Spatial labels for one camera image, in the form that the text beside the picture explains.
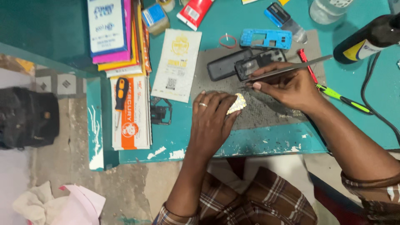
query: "black cable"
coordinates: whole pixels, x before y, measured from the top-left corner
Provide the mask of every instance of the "black cable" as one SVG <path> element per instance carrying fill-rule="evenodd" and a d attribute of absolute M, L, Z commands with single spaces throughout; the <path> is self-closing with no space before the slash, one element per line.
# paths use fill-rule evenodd
<path fill-rule="evenodd" d="M 396 135 L 397 141 L 399 142 L 399 145 L 400 145 L 400 132 L 399 132 L 399 130 L 393 124 L 391 124 L 391 122 L 386 120 L 381 114 L 376 112 L 370 106 L 370 104 L 368 104 L 367 100 L 365 99 L 365 89 L 367 87 L 368 82 L 371 79 L 372 72 L 374 71 L 375 64 L 376 64 L 376 61 L 378 60 L 379 55 L 380 55 L 380 52 L 376 53 L 375 56 L 371 56 L 369 58 L 369 60 L 368 60 L 367 74 L 365 75 L 364 83 L 362 84 L 362 87 L 361 87 L 361 99 L 364 102 L 364 104 L 368 107 L 368 109 L 374 115 L 376 115 L 376 117 L 378 117 L 380 120 L 382 120 L 384 123 L 386 123 L 393 130 L 394 134 Z"/>

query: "yellow logo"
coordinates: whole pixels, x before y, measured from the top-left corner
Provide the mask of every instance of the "yellow logo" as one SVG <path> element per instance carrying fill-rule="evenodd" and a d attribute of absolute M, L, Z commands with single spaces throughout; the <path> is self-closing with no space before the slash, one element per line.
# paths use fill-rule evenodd
<path fill-rule="evenodd" d="M 188 49 L 188 38 L 185 37 L 183 34 L 176 37 L 176 39 L 172 42 L 172 51 L 179 56 L 188 53 Z"/>

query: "hand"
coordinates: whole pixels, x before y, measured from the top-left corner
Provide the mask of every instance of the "hand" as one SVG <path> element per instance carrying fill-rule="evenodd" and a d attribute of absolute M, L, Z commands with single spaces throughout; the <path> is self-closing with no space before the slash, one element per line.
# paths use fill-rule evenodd
<path fill-rule="evenodd" d="M 205 91 L 196 97 L 193 102 L 192 130 L 186 156 L 194 156 L 196 160 L 208 163 L 228 138 L 233 123 L 241 113 L 241 110 L 238 110 L 225 119 L 236 98 L 236 95 L 228 93 L 206 94 Z"/>
<path fill-rule="evenodd" d="M 257 77 L 266 72 L 291 65 L 292 63 L 289 62 L 273 62 L 256 70 L 250 77 Z M 252 85 L 255 91 L 268 94 L 289 108 L 301 110 L 305 113 L 313 111 L 313 109 L 319 107 L 321 101 L 324 101 L 306 68 L 288 72 L 274 80 L 264 79 L 247 85 Z"/>

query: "rubber band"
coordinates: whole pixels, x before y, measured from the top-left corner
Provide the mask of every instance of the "rubber band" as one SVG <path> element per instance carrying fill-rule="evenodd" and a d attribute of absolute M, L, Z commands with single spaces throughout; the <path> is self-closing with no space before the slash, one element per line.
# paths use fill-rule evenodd
<path fill-rule="evenodd" d="M 226 37 L 226 38 L 232 38 L 233 40 L 235 40 L 235 45 L 226 45 L 226 44 L 221 43 L 221 40 L 222 40 L 224 37 Z M 230 48 L 236 47 L 236 45 L 238 44 L 238 41 L 236 40 L 236 38 L 234 38 L 232 35 L 229 35 L 229 34 L 222 35 L 222 36 L 220 37 L 220 39 L 219 39 L 218 42 L 219 42 L 220 45 L 222 45 L 223 47 L 229 48 L 229 49 L 230 49 Z"/>

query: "pink paper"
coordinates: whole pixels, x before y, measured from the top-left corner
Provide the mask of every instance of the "pink paper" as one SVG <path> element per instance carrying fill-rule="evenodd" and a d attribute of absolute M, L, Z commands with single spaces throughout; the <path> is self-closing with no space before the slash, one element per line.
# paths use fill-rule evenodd
<path fill-rule="evenodd" d="M 93 64 L 105 63 L 105 62 L 117 62 L 117 61 L 130 61 L 130 51 L 131 51 L 131 5 L 130 0 L 124 0 L 125 9 L 125 28 L 126 28 L 126 44 L 128 50 L 121 52 L 114 52 L 104 55 L 99 55 L 93 57 Z"/>
<path fill-rule="evenodd" d="M 82 186 L 65 185 L 71 192 L 61 213 L 51 225 L 99 225 L 106 198 Z"/>

